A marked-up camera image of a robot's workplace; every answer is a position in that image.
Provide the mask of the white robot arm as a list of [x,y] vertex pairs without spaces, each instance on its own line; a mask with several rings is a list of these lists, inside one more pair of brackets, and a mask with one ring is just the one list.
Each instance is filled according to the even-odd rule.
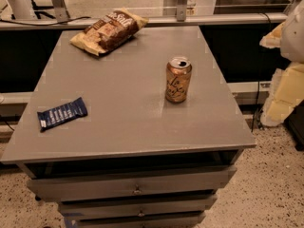
[[284,22],[263,36],[259,44],[279,48],[280,55],[290,61],[286,69],[275,71],[269,97],[262,107],[261,123],[277,126],[304,100],[304,0]]

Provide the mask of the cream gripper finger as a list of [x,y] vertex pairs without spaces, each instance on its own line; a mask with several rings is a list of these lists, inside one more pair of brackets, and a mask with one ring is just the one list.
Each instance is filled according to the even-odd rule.
[[284,22],[280,23],[267,35],[263,36],[259,44],[264,48],[280,48],[283,26]]
[[269,97],[262,107],[260,121],[266,126],[282,124],[304,100],[304,65],[292,62],[273,75]]

